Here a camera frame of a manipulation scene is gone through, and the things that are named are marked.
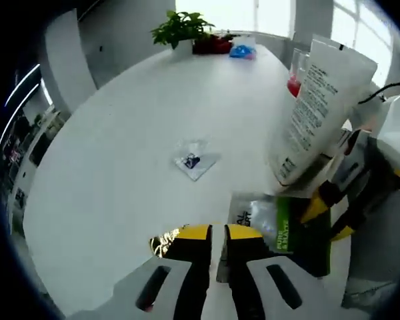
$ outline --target blue plastic bag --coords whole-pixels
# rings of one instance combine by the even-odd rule
[[[253,60],[256,56],[256,50],[246,45],[237,45],[231,48],[229,56],[232,58]]]

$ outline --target white table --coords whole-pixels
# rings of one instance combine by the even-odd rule
[[[47,150],[24,229],[37,272],[66,315],[108,300],[151,257],[148,239],[180,225],[225,223],[232,191],[275,193],[269,130],[293,104],[286,68],[266,48],[174,62],[164,51],[114,78]],[[197,182],[171,162],[206,138],[221,160]]]

